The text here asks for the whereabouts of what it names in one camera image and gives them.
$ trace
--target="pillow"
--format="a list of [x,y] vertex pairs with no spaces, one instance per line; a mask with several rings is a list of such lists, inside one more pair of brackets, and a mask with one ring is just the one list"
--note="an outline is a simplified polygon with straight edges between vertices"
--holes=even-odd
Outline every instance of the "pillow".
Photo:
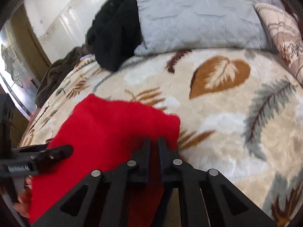
[[297,80],[303,82],[303,43],[296,20],[286,11],[267,3],[254,5],[267,26],[280,55]]
[[137,0],[143,42],[135,54],[212,47],[273,51],[256,2],[283,7],[279,0]]

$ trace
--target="brown blanket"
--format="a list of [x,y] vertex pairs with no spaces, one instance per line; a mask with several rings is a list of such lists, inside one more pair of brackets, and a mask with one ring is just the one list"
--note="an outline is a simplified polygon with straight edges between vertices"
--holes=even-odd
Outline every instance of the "brown blanket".
[[72,71],[81,57],[90,54],[89,46],[73,48],[64,59],[55,61],[46,71],[37,90],[35,103],[41,108],[51,94],[59,87],[64,78]]

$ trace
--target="silver rivet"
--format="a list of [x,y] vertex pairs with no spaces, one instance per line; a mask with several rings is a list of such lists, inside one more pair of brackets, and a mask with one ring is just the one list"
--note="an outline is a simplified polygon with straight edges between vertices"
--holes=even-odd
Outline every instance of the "silver rivet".
[[183,161],[180,159],[174,159],[173,164],[176,166],[182,165]]
[[128,162],[127,162],[127,165],[128,166],[135,166],[137,164],[137,162],[135,161],[135,160],[129,160]]
[[99,176],[101,175],[101,171],[99,171],[99,170],[93,170],[93,171],[91,172],[91,175],[92,175],[93,177],[99,177]]
[[211,175],[211,176],[217,176],[218,174],[219,174],[219,172],[216,170],[216,169],[210,169],[209,170],[209,174]]

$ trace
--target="red fabric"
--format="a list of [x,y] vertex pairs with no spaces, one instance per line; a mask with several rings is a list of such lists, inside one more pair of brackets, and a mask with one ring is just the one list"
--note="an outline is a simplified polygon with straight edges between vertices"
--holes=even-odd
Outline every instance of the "red fabric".
[[129,227],[149,227],[164,192],[157,139],[164,136],[175,150],[179,126],[175,115],[140,103],[106,101],[90,94],[75,107],[48,146],[70,144],[74,153],[54,166],[52,172],[34,177],[30,222],[36,221],[92,170],[113,170],[131,159],[132,152],[141,148],[142,138],[149,137],[149,184],[144,190],[132,192],[128,222]]

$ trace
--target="beige blanket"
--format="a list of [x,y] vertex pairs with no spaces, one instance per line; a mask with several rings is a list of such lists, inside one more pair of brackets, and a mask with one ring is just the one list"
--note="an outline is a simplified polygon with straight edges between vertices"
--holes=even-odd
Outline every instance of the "beige blanket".
[[88,58],[48,99],[22,146],[54,137],[89,93],[142,102],[179,115],[183,160],[218,169],[285,226],[303,200],[303,90],[282,64],[269,53],[206,49],[133,57],[109,73]]

